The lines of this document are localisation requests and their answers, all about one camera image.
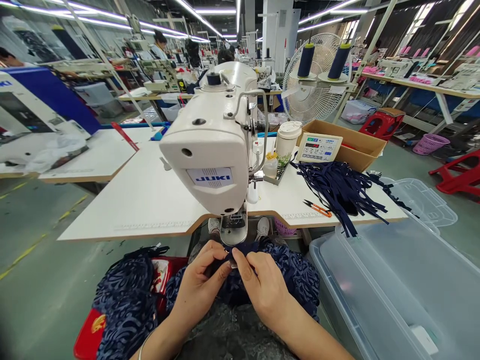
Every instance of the sneaker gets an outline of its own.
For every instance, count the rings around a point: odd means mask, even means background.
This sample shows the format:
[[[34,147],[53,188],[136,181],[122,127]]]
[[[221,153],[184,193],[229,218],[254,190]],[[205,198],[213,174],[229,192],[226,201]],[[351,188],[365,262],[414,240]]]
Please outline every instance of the sneaker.
[[[270,221],[267,217],[262,217],[258,222],[256,227],[256,238],[260,238],[262,236],[268,236],[270,230]]]
[[[214,231],[220,233],[220,220],[216,217],[211,217],[208,219],[208,233],[211,234]]]

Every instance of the electric fan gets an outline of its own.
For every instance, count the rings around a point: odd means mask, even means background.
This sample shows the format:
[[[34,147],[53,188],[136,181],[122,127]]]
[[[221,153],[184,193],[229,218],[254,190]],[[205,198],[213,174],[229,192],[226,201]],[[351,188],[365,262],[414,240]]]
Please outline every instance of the electric fan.
[[[308,77],[298,76],[302,51],[307,44],[314,45],[313,58]],[[325,120],[342,101],[344,93],[336,87],[348,83],[352,73],[350,53],[342,64],[338,80],[328,79],[328,73],[334,62],[337,49],[342,39],[332,33],[321,33],[313,36],[295,52],[283,77],[283,108],[293,121],[302,125],[314,119]]]

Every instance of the red plastic stool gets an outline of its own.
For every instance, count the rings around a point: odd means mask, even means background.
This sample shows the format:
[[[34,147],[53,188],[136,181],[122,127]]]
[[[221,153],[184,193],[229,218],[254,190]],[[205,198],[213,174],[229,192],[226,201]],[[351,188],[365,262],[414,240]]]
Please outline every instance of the red plastic stool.
[[[476,158],[477,164],[470,169],[458,166],[459,163],[466,159]],[[458,176],[452,176],[449,170],[461,173]],[[443,181],[439,183],[436,188],[445,194],[453,194],[456,192],[465,192],[474,194],[480,197],[480,150],[468,153],[448,164],[439,167],[436,170],[428,172],[430,175],[440,173]]]
[[[404,111],[381,107],[367,119],[358,132],[389,141],[404,120],[404,116]]]

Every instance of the window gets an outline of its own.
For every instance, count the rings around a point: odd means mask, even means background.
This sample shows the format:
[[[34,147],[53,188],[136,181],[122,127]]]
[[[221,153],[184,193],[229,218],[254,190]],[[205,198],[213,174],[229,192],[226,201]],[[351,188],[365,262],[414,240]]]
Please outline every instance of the window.
[[[400,46],[396,50],[396,55],[400,55],[400,51],[402,51],[404,47],[408,45],[417,30],[422,27],[422,23],[424,22],[425,18],[429,14],[430,10],[432,10],[434,5],[435,3],[431,2],[419,7],[418,11],[416,12],[415,18],[413,18],[413,21],[411,22],[411,25],[406,32],[406,35],[403,37],[402,41],[400,41]]]
[[[450,25],[450,29],[453,29],[455,25],[457,25],[457,23],[460,21],[462,16],[467,12],[467,10],[469,9],[470,5],[472,5],[473,2],[474,0],[465,0],[463,2],[460,8],[456,11],[456,14],[453,16],[453,21]]]
[[[345,24],[345,28],[343,30],[343,35],[341,36],[341,39],[345,42],[349,42],[355,32],[357,31],[357,26],[359,25],[359,21],[349,21]]]

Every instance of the blue patterned fabric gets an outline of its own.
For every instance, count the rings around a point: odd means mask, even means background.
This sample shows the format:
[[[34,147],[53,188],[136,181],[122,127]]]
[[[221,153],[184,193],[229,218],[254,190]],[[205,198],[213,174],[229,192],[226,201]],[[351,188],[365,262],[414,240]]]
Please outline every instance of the blue patterned fabric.
[[[268,237],[262,239],[258,251],[268,253],[281,270],[288,292],[298,301],[305,311],[317,322],[317,307],[320,304],[320,276],[315,267],[301,253],[291,251],[286,245],[274,245]],[[186,267],[166,284],[166,311],[169,314],[174,307],[180,283]],[[217,298],[231,307],[251,304],[238,270],[234,269],[227,277]]]
[[[106,316],[97,360],[127,360],[158,326],[157,296],[151,292],[152,258],[168,246],[143,248],[113,264],[98,283],[92,308]]]

